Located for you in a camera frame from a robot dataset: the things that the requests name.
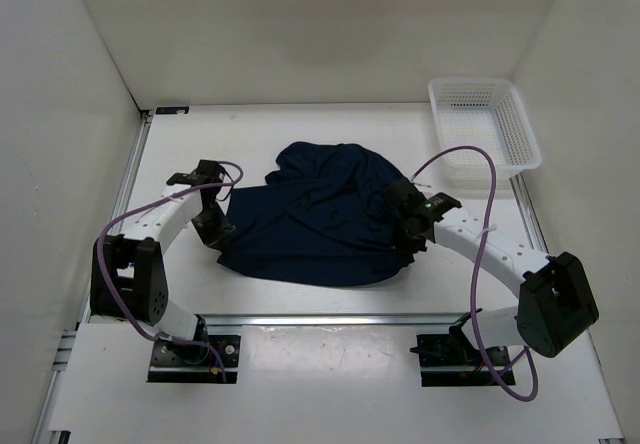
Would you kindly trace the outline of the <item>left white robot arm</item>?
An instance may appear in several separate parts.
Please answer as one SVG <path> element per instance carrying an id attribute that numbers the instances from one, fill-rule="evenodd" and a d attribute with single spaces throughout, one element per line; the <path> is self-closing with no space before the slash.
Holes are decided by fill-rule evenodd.
<path id="1" fill-rule="evenodd" d="M 189 224 L 209 247 L 231 231 L 217 185 L 169 186 L 162 197 L 115 218 L 93 248 L 91 312 L 129 322 L 145 339 L 175 343 L 188 364 L 206 359 L 210 341 L 202 318 L 169 297 L 164 253 Z"/>

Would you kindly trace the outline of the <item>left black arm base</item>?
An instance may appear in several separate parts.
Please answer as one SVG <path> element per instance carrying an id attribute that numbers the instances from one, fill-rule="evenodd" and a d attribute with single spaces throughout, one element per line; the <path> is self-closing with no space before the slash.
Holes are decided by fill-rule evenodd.
<path id="1" fill-rule="evenodd" d="M 224 371 L 214 354 L 201 346 L 181 346 L 167 341 L 153 345 L 147 381 L 176 384 L 236 384 L 241 354 L 239 334 L 209 334 L 209 344 L 218 352 Z"/>

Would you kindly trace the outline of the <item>navy blue shorts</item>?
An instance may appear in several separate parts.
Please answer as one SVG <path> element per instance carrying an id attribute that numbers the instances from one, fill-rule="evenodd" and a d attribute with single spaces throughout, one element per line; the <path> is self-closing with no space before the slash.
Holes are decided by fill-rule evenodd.
<path id="1" fill-rule="evenodd" d="M 397 249 L 384 199 L 402 173 L 358 144 L 294 142 L 262 186 L 235 189 L 221 266 L 245 277 L 323 287 L 379 283 L 413 263 Z"/>

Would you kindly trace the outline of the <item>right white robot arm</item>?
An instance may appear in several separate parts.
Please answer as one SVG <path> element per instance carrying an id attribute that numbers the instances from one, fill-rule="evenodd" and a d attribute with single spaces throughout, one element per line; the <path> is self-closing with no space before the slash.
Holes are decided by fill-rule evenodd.
<path id="1" fill-rule="evenodd" d="M 401 234 L 419 244 L 429 241 L 473 261 L 482 238 L 486 245 L 480 268 L 518 299 L 513 307 L 476 312 L 478 330 L 469 316 L 449 328 L 449 351 L 460 363 L 477 360 L 485 348 L 523 345 L 554 358 L 599 318 L 581 261 L 563 252 L 550 256 L 527 249 L 491 230 L 467 209 L 430 199 L 397 211 Z"/>

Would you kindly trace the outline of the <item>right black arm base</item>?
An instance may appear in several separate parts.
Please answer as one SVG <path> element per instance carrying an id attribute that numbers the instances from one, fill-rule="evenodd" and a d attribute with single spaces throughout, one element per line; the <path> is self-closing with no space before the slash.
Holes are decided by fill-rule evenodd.
<path id="1" fill-rule="evenodd" d="M 422 387 L 497 386 L 481 353 L 462 332 L 466 313 L 446 334 L 418 334 L 410 352 L 418 356 Z"/>

